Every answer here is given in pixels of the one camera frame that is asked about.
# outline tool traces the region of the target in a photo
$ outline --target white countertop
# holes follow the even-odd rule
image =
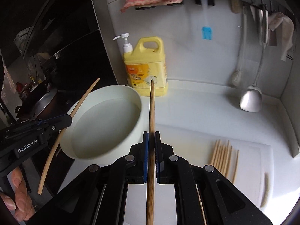
[[[281,224],[299,198],[300,158],[290,154],[277,106],[263,104],[262,111],[250,113],[239,108],[239,98],[173,87],[170,83],[167,95],[155,98],[156,124],[272,146],[274,189],[264,213],[274,225]],[[142,111],[147,130],[148,97],[142,97]],[[76,160],[61,189],[90,164]]]

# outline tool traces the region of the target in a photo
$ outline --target white cutting board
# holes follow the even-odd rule
[[[165,125],[155,125],[160,132],[162,143],[171,145],[174,154],[186,159],[190,164],[203,167],[209,164],[215,141],[221,139],[224,144],[228,138],[208,135]],[[235,186],[258,208],[265,192],[264,176],[269,176],[267,201],[272,198],[274,182],[273,150],[269,145],[229,139],[233,149],[229,180],[232,181],[236,162],[236,150],[239,150],[238,170]],[[154,224],[176,225],[176,206],[174,186],[155,185]],[[141,225],[146,219],[146,185],[128,186],[124,224]]]

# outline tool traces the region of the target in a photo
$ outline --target screw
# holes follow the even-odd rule
[[[91,166],[88,167],[88,170],[89,170],[91,173],[93,173],[93,172],[97,171],[98,168],[99,168],[98,165],[93,164],[93,165],[91,165]]]
[[[207,165],[205,166],[205,170],[209,173],[212,173],[215,170],[215,168],[212,165]]]
[[[178,161],[178,156],[172,155],[172,156],[169,156],[169,159],[172,162],[176,162],[176,161]]]
[[[132,162],[134,160],[134,156],[133,155],[127,155],[125,156],[125,160],[128,162]]]

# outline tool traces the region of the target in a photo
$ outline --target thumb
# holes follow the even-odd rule
[[[0,193],[0,196],[1,196],[2,200],[4,201],[4,204],[10,211],[14,211],[16,209],[16,204],[10,197],[8,197],[7,195],[5,195],[3,193]]]

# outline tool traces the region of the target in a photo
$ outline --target yellow plastic jug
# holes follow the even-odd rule
[[[157,48],[145,48],[144,43],[155,42]],[[141,96],[150,96],[151,80],[154,81],[154,95],[163,96],[167,93],[167,71],[164,43],[159,37],[146,37],[139,39],[131,52],[123,54],[127,73],[132,87]]]

